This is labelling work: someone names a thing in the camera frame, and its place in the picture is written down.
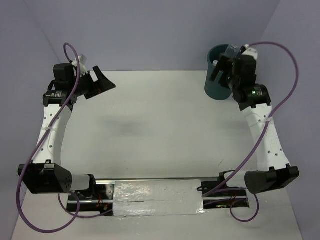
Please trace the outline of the clear bottle blue white label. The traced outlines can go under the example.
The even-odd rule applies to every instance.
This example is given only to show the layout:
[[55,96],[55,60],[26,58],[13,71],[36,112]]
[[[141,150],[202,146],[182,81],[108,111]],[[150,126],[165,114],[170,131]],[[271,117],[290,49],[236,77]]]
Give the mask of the clear bottle blue white label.
[[242,54],[242,52],[243,52],[242,48],[243,48],[242,46],[236,46],[236,45],[229,44],[222,55],[229,58],[229,59],[233,59],[236,56]]

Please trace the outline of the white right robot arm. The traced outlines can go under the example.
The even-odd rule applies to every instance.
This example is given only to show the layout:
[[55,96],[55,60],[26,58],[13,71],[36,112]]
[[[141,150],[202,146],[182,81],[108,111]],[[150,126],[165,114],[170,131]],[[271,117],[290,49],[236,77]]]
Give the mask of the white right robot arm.
[[283,189],[300,175],[298,167],[292,166],[284,153],[273,119],[275,112],[289,100],[295,88],[273,107],[267,87],[256,82],[258,51],[254,47],[255,44],[246,44],[241,48],[229,46],[227,49],[232,51],[232,55],[222,53],[212,73],[213,78],[222,74],[219,84],[230,89],[255,143],[236,170],[217,183],[218,192],[224,196],[234,191],[235,184],[231,178],[253,154],[257,155],[257,170],[244,174],[246,189],[253,195]]

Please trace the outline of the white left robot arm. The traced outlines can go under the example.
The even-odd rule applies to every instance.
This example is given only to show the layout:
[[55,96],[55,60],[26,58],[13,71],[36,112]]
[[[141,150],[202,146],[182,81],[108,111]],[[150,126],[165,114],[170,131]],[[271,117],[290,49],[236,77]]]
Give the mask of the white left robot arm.
[[111,82],[98,66],[94,81],[85,67],[87,58],[78,56],[70,63],[53,67],[54,80],[43,95],[44,116],[38,144],[40,147],[26,168],[23,183],[32,194],[62,194],[75,191],[86,199],[98,194],[92,174],[73,174],[62,167],[61,151],[68,121],[79,97],[87,100],[112,90]]

